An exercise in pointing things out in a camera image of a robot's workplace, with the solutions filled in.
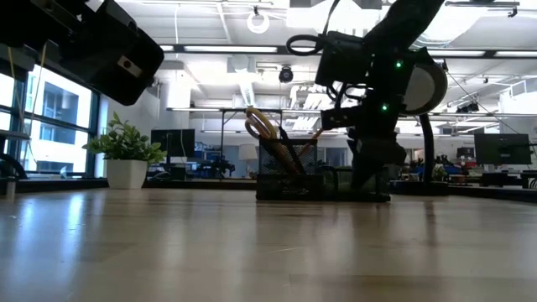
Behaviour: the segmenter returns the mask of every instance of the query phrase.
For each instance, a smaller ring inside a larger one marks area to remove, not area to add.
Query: screen
[[[194,140],[194,129],[151,130],[151,143],[160,143],[160,149],[168,151],[170,157],[193,157]]]
[[[528,134],[475,134],[477,164],[531,164]]]
[[[473,159],[476,155],[474,153],[474,148],[457,148],[456,157],[459,159],[464,156],[465,158]]]

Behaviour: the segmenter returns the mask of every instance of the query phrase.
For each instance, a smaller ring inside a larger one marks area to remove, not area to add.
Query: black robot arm
[[[332,5],[333,12],[338,0]],[[325,31],[317,37],[289,39],[289,52],[312,55],[323,50],[315,83],[326,86],[335,108],[321,112],[322,127],[349,128],[352,150],[352,185],[358,189],[385,164],[402,164],[404,148],[394,131],[399,115],[405,111],[404,96],[417,64],[433,65],[426,49],[409,50],[429,27],[444,0],[398,0],[386,18],[364,38]],[[298,40],[315,42],[315,50],[297,53],[292,44]],[[334,89],[334,82],[341,89]],[[341,108],[348,87],[365,88],[356,107]]]
[[[373,49],[407,50],[429,27],[444,0],[398,0],[365,37]]]

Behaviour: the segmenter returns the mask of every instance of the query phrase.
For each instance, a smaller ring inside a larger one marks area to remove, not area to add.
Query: fluorescent light
[[[429,55],[436,57],[479,57],[485,55],[484,50],[429,50]]]
[[[163,51],[174,51],[174,46],[173,45],[160,45],[160,48]]]
[[[201,130],[202,133],[222,133],[222,130]],[[235,133],[235,131],[224,130],[224,133]]]
[[[180,111],[180,112],[219,112],[220,109],[217,108],[168,108],[171,111]]]
[[[201,130],[202,133],[222,133],[222,130]],[[239,133],[248,133],[248,131],[233,131],[233,130],[224,130],[224,133],[229,134],[239,134]]]
[[[185,46],[186,52],[221,52],[221,53],[271,53],[278,52],[277,47],[271,46]]]
[[[228,1],[212,1],[212,0],[204,0],[204,1],[198,1],[198,0],[116,0],[117,3],[137,3],[137,4],[145,4],[145,5],[152,5],[152,4],[163,4],[163,5],[176,5],[176,4],[187,4],[187,5],[215,5],[216,3],[221,3],[222,5],[252,5],[252,3],[255,3],[258,6],[273,6],[270,2],[258,2],[258,1],[250,1],[250,0],[231,0],[231,2]]]
[[[282,113],[321,114],[321,110],[282,110]]]
[[[499,51],[495,55],[512,58],[537,57],[537,51]]]

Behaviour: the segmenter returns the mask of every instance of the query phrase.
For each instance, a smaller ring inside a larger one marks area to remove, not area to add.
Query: potted plant
[[[122,122],[114,112],[108,122],[107,134],[93,138],[83,146],[94,154],[104,154],[107,161],[108,184],[112,189],[140,189],[145,181],[148,164],[164,160],[160,143],[149,143],[136,127]]]

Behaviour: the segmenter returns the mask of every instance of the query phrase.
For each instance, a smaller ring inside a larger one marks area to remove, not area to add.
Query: security camera
[[[291,67],[284,66],[282,67],[282,70],[279,72],[279,82],[280,83],[290,83],[293,80],[293,71],[291,70]]]

